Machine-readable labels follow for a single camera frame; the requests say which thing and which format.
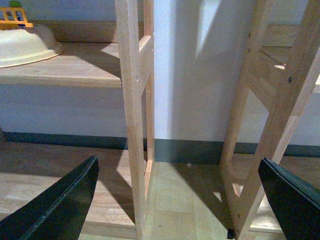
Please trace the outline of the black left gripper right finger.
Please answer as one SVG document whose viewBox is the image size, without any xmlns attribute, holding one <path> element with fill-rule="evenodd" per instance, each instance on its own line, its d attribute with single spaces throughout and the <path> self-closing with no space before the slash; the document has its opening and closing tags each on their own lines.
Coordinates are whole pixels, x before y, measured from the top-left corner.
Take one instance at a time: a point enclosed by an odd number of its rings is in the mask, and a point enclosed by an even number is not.
<svg viewBox="0 0 320 240">
<path fill-rule="evenodd" d="M 288 240 L 320 238 L 320 190 L 263 158 L 258 174 L 271 209 Z"/>
</svg>

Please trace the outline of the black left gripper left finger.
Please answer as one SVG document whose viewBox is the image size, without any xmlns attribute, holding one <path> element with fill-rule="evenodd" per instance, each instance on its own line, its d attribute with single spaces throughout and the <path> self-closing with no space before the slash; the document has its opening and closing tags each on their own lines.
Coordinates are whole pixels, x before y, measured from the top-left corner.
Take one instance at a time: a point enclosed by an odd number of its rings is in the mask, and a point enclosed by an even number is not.
<svg viewBox="0 0 320 240">
<path fill-rule="evenodd" d="M 0 222 L 2 240 L 77 240 L 92 204 L 99 162 L 89 157 Z"/>
</svg>

